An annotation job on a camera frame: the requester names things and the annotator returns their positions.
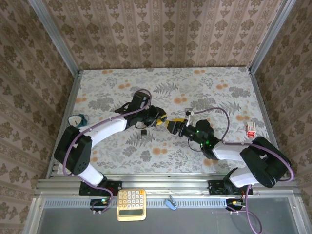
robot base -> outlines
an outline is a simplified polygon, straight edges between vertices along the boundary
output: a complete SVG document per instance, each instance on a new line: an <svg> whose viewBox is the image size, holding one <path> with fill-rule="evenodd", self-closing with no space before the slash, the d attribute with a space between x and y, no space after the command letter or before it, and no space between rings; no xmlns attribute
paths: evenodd
<svg viewBox="0 0 312 234"><path fill-rule="evenodd" d="M104 187L112 191L114 196L117 196L118 191L122 189L122 181L107 180L103 185L99 184L99 187ZM81 182L79 196L109 196L109 193L104 190L94 189L89 187L87 184Z"/></svg>
<svg viewBox="0 0 312 234"><path fill-rule="evenodd" d="M241 188L237 188L233 193L230 193L224 185L224 180L209 180L208 189L210 196L216 195L242 195L242 191L246 194L248 185L245 185ZM248 192L248 195L253 195L253 189L251 188Z"/></svg>

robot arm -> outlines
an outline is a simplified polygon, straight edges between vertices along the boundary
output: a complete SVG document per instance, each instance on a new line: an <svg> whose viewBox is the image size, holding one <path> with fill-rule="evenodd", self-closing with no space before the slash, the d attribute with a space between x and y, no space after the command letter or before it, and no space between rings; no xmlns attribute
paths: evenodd
<svg viewBox="0 0 312 234"><path fill-rule="evenodd" d="M200 145L201 152L208 159L238 160L246 163L244 168L234 168L223 179L228 194L234 194L241 187L260 183L272 188L288 171L287 167L275 156L250 144L223 143L214 136L214 130L207 120L199 120L195 126L188 125L187 119L166 121L167 129L172 134L187 137ZM264 137L258 136L253 145L262 146L279 155L286 163L290 161Z"/></svg>
<svg viewBox="0 0 312 234"><path fill-rule="evenodd" d="M150 97L147 94L136 92L131 102L124 104L121 108L115 110L115 112L124 115L139 110L148 103L149 99ZM92 129L92 126L81 127L80 129L69 126L65 129L58 143L54 157L63 164L66 152L73 140L84 130L90 129L90 131L82 134L75 142L74 147L69 153L66 168L73 175L81 177L93 186L105 187L107 178L90 164L91 149L110 135L128 129L138 122L143 122L146 126L155 127L163 123L166 119L167 115L163 109L151 105L148 109L113 119L95 129Z"/></svg>

table surface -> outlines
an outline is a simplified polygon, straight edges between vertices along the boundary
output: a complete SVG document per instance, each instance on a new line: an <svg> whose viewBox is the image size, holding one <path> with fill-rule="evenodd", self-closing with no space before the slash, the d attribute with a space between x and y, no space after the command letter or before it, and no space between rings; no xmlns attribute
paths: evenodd
<svg viewBox="0 0 312 234"><path fill-rule="evenodd" d="M134 92L145 88L152 93L152 104L163 108L168 119L184 118L185 108L196 111L222 107L230 116L226 141L246 141L245 124L256 124L257 136L267 139L267 129L245 67L159 68L83 71L73 114L90 117L89 124L115 116L114 110L132 100ZM227 127L219 111L195 116L207 119L214 134L221 138ZM227 173L244 163L214 161L192 151L187 138L169 133L165 124L147 128L141 140L134 127L98 143L91 152L91 163L104 174L138 173Z"/></svg>

patterned wallpaper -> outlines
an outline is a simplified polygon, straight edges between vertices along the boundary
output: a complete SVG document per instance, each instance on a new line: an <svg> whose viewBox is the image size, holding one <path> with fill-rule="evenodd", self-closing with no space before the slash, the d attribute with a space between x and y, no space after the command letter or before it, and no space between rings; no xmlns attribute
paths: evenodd
<svg viewBox="0 0 312 234"><path fill-rule="evenodd" d="M44 0L79 69L247 66L281 0Z"/></svg>
<svg viewBox="0 0 312 234"><path fill-rule="evenodd" d="M256 72L281 149L312 220L312 1L298 0Z"/></svg>
<svg viewBox="0 0 312 234"><path fill-rule="evenodd" d="M27 1L0 0L0 234L19 234L73 77Z"/></svg>

blue stapler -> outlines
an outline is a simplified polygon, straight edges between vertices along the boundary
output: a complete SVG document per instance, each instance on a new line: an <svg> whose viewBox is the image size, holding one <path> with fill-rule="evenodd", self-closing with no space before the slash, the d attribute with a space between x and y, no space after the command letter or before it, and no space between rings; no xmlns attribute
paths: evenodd
<svg viewBox="0 0 312 234"><path fill-rule="evenodd" d="M177 203L176 201L172 198L172 196L169 196L169 199L165 200L166 206L168 206L171 210L176 210L177 209Z"/></svg>

